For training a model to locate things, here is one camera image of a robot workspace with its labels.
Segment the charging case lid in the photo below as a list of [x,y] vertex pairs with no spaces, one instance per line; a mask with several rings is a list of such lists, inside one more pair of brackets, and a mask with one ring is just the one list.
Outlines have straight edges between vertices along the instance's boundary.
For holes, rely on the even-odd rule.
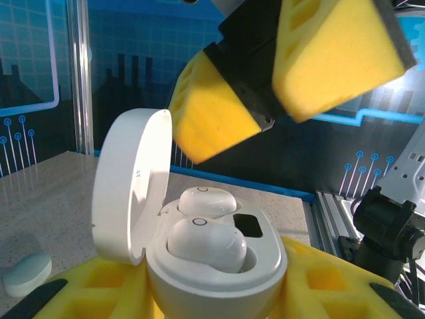
[[138,265],[159,224],[173,141],[168,110],[134,109],[102,146],[92,198],[92,235],[107,260]]

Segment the metal pole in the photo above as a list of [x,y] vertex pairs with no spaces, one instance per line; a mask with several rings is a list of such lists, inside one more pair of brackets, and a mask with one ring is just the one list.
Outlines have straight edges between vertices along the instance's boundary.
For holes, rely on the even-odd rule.
[[94,155],[87,0],[67,0],[76,151]]

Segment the black rubber strip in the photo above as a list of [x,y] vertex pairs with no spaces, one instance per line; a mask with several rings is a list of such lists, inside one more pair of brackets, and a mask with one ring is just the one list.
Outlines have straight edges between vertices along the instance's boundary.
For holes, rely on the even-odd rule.
[[66,286],[66,279],[56,279],[34,289],[16,306],[4,314],[1,319],[32,319]]
[[204,53],[214,64],[220,75],[237,95],[241,103],[249,111],[261,129],[267,130],[273,126],[273,119],[266,103],[261,96],[255,93],[243,79],[240,72],[228,61],[217,44],[211,43],[204,49]]
[[373,3],[381,16],[391,41],[394,43],[404,68],[406,70],[412,68],[416,65],[416,59],[414,58],[412,50],[410,49],[410,44],[407,42],[403,30],[394,15],[391,2],[387,0],[373,0]]
[[371,288],[403,319],[425,319],[425,314],[399,292],[377,283]]

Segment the countertop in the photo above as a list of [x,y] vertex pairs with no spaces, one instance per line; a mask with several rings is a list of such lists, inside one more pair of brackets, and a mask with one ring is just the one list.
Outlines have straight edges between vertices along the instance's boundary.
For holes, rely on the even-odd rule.
[[[66,152],[0,178],[0,277],[17,261],[44,251],[54,276],[95,257],[91,196],[98,158]],[[170,173],[165,203],[193,186],[218,187],[263,208],[281,235],[310,244],[301,199]],[[0,284],[0,316],[20,299]]]

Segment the white pill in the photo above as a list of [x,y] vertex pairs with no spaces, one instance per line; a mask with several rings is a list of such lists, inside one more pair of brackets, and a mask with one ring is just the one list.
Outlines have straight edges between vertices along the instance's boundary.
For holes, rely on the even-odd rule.
[[6,293],[12,297],[24,297],[40,286],[51,271],[52,259],[48,254],[28,255],[3,276]]

